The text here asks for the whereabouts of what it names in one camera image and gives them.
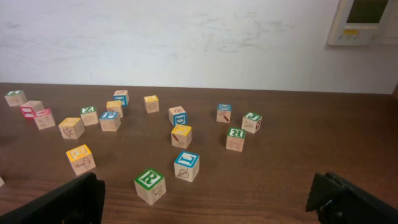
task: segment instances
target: blue block face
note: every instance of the blue block face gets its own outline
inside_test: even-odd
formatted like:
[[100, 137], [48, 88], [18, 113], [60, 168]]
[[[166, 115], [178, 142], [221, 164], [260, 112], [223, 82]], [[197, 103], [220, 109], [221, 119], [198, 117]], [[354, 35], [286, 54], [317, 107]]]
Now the blue block face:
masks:
[[118, 117], [118, 112], [104, 112], [100, 119], [115, 119]]
[[120, 100], [122, 101], [122, 106], [126, 107], [127, 106], [127, 99], [126, 96], [113, 96], [114, 100]]
[[178, 124], [187, 124], [187, 113], [180, 113], [173, 116], [174, 126]]
[[231, 111], [232, 110], [232, 105], [219, 104], [217, 109], [225, 110], [225, 111]]
[[175, 160], [175, 163], [192, 168], [197, 163], [198, 159], [199, 155], [196, 155], [192, 152], [182, 151]]

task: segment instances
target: letter r block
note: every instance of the letter r block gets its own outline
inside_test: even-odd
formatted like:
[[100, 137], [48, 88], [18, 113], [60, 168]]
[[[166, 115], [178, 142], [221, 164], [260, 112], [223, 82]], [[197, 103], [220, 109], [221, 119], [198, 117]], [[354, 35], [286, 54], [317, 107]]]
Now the letter r block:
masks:
[[149, 205], [153, 205], [164, 193], [166, 182], [164, 176], [154, 169], [147, 169], [135, 181], [137, 194]]
[[174, 174], [176, 178], [193, 182], [199, 172], [199, 155], [182, 151], [174, 161]]
[[243, 150], [246, 131], [239, 128], [230, 128], [226, 137], [226, 148], [241, 152]]

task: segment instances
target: wooden block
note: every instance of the wooden block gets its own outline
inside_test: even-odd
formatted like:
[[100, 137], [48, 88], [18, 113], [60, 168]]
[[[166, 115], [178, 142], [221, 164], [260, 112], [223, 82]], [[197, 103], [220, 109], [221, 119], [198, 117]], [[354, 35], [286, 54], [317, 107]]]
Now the wooden block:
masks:
[[192, 140], [192, 128], [178, 124], [172, 131], [172, 145], [186, 149]]
[[260, 129], [262, 116], [249, 112], [243, 116], [242, 129], [249, 131], [250, 133], [256, 133]]
[[19, 108], [25, 118], [34, 118], [36, 111], [44, 110], [43, 103], [35, 100], [29, 100], [23, 105], [20, 105]]
[[65, 118], [58, 127], [65, 139], [78, 139], [85, 132], [81, 118]]
[[144, 97], [145, 110], [147, 113], [153, 113], [159, 111], [159, 99], [156, 95]]
[[20, 106], [27, 101], [25, 93], [22, 90], [9, 91], [4, 97], [9, 106]]
[[113, 99], [122, 101], [122, 106], [126, 107], [129, 104], [129, 92], [127, 90], [116, 90]]
[[98, 113], [95, 106], [89, 106], [80, 110], [81, 120], [84, 126], [98, 124]]
[[34, 119], [39, 130], [55, 126], [54, 115], [51, 109], [45, 109], [34, 113]]
[[229, 123], [231, 121], [232, 105], [219, 104], [217, 107], [217, 122]]
[[177, 124], [187, 124], [187, 112], [181, 107], [169, 109], [169, 120], [173, 126]]
[[174, 174], [176, 178], [193, 182], [199, 172], [199, 155], [182, 151], [174, 161]]
[[117, 131], [120, 127], [118, 112], [104, 112], [99, 118], [102, 131]]
[[134, 184], [136, 185], [138, 196], [149, 205], [153, 205], [166, 193], [164, 176], [154, 169], [147, 169], [135, 179]]
[[123, 117], [122, 101], [120, 100], [108, 101], [106, 103], [106, 109], [109, 112], [118, 112], [118, 116], [120, 118]]
[[241, 152], [243, 150], [246, 131], [239, 128], [230, 128], [226, 137], [225, 148]]
[[67, 151], [67, 156], [76, 175], [85, 173], [95, 167], [93, 155], [85, 144]]

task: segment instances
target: white wall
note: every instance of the white wall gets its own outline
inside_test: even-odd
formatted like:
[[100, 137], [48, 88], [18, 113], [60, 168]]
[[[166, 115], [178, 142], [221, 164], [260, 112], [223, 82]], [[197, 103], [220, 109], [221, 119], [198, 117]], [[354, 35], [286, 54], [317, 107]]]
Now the white wall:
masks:
[[337, 6], [0, 0], [0, 82], [391, 93], [397, 47], [325, 47]]

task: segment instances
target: green block face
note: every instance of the green block face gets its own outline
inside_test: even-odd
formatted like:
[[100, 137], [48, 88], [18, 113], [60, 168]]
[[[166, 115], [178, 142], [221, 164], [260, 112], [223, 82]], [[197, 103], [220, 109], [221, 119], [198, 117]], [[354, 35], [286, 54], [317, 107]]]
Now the green block face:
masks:
[[136, 178], [136, 182], [143, 186], [146, 190], [150, 190], [159, 183], [164, 176], [154, 169], [147, 169], [144, 173]]
[[16, 90], [16, 91], [9, 91], [6, 96], [14, 96], [22, 93], [22, 90]]
[[249, 112], [246, 115], [244, 115], [245, 118], [249, 118], [252, 121], [258, 121], [261, 118], [261, 115]]
[[89, 107], [86, 107], [86, 108], [82, 108], [80, 110], [80, 114], [91, 113], [91, 112], [94, 112], [94, 111], [96, 111], [95, 106], [89, 106]]
[[230, 128], [228, 131], [228, 136], [235, 138], [243, 138], [246, 135], [246, 131], [240, 128]]

